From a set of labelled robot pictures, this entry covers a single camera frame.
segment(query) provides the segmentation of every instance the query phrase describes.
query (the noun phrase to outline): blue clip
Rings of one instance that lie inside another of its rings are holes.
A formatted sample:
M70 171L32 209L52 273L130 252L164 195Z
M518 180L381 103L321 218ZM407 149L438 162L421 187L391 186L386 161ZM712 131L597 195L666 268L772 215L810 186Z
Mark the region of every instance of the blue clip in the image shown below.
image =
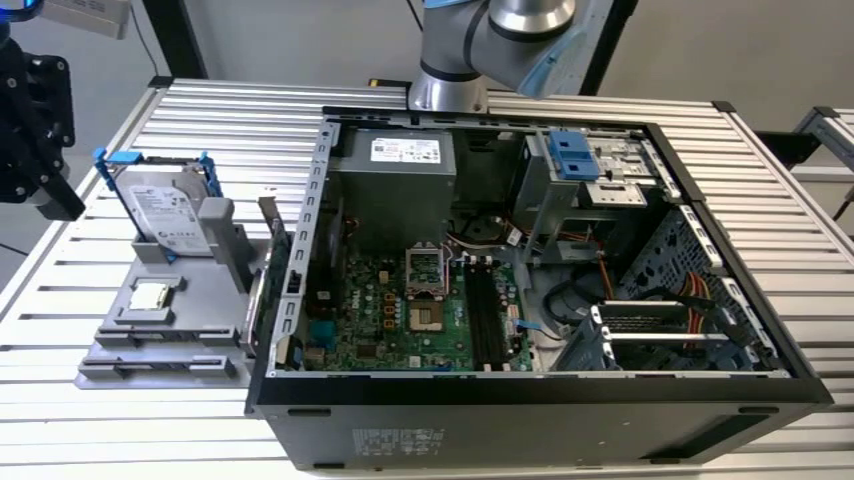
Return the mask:
M139 161L143 158L143 154L138 152L116 152L116 153L123 154L119 156L120 158L119 163L124 163L126 165L136 165L136 163L139 163ZM104 179L104 183L107 184L107 188L110 189L110 191L116 193L116 198L119 199L119 203L122 204L122 207L124 208L124 211L128 214L128 218L131 219L134 228L136 228L136 234L139 235L140 240L146 240L146 234L143 233L143 229L139 226L139 223L136 223L136 218L134 218L134 213L131 212L128 203L124 200L124 196L122 195L122 192L116 188L116 179L112 178L112 175L110 174L110 168L107 167L107 162L114 163L112 159L115 156L116 154L111 155L110 160L107 160L107 149L104 149L104 147L96 148L95 152L92 152L92 157L95 158L95 170L98 171L102 178Z
M214 159L208 157L208 152L202 152L199 157L199 165L204 170L204 177L208 180L208 193L215 197L223 196L223 187L219 184L219 178L216 177L216 166L214 165Z
M549 132L549 153L561 167L563 180L597 180L599 165L593 158L587 138L581 132Z
M514 327L519 327L519 328L525 328L526 330L542 330L543 327L539 323L534 323L534 322L526 322L525 320L521 319L514 319L513 321L513 326Z

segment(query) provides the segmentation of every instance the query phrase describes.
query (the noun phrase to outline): ram slot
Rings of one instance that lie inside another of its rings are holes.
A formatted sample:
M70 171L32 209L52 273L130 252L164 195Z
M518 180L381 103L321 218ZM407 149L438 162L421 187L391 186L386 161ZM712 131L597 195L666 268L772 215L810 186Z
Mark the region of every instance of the ram slot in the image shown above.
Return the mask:
M466 307L475 368L499 371L506 361L506 347L493 271L487 265L467 265L465 268Z

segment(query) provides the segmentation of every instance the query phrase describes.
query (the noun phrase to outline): power supply label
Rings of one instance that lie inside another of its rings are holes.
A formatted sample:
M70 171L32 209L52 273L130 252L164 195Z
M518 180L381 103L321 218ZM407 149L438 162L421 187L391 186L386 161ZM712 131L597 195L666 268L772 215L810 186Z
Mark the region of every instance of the power supply label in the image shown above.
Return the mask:
M443 428L357 428L353 431L357 455L439 455Z
M134 185L130 188L139 211L158 243L178 255L210 255L202 225L187 194L175 187Z
M371 161L442 163L439 140L377 138L371 142Z

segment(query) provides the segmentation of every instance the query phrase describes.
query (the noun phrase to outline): blue drive bracket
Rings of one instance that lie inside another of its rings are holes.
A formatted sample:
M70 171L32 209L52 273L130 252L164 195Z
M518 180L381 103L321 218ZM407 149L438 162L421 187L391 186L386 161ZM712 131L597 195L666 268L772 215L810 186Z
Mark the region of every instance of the blue drive bracket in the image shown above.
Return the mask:
M199 157L199 165L204 170L204 177L208 180L208 193L214 197L223 196L223 187L219 184L219 178L216 177L216 166L214 165L214 159L208 157L208 152L202 152Z
M549 153L558 164L558 175L563 180L599 178L599 164L590 151L587 138L581 132L549 132Z
M118 152L114 152L112 155L110 155L110 158L107 158L107 150L103 147L95 149L95 152L92 153L92 157L95 159L95 170L98 171L102 178L104 179L104 182L107 183L107 188L110 189L111 192L115 192L116 194L119 203L122 203L122 207L124 208L124 211L128 214L131 223L134 223L134 227L136 228L136 233L140 241L146 241L146 234L143 233L143 229L139 223L136 222L136 218L134 217L134 214L131 213L131 208L122 195L122 191L116 185L116 179L114 178L110 172L111 166L130 166L130 165L139 165L140 163L146 163L146 157L142 154L142 152L118 151ZM188 159L168 159L168 160L182 160L186 163L192 162L192 160L188 160ZM199 156L198 159L195 159L195 161L202 166L202 170L204 172L208 194L212 197L222 197L223 189L219 184L219 178L216 176L216 165L214 164L214 159L208 156L208 152L203 151L202 155ZM164 250L167 250L167 259L170 260L170 263L171 263L178 257L178 255L168 249L164 248Z
M139 223L136 223L136 218L134 218L134 214L131 213L131 208L128 207L128 202L124 200L122 191L116 187L116 179L110 173L110 164L115 163L120 165L136 165L143 158L143 154L139 152L116 152L111 155L110 160L107 160L107 149L99 147L95 149L95 152L92 152L92 158L95 159L95 170L104 179L107 188L116 194L116 198L119 199L122 208L124 208L124 211L128 214L128 218L131 219L131 223L134 224L134 228L136 229L136 235L142 240L144 240L146 234L143 233L143 229L139 226Z

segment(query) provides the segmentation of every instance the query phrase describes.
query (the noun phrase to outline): side panel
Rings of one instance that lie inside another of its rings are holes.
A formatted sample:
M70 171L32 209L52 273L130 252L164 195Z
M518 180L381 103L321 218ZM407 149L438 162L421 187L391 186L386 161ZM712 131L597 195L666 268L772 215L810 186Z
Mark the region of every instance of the side panel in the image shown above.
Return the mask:
M691 455L686 461L703 462L780 428L801 407L785 405L776 416L768 409L740 413L740 406L728 403L343 405L262 411L299 469L501 468L649 463L658 452L679 448ZM753 428L740 430L745 425Z

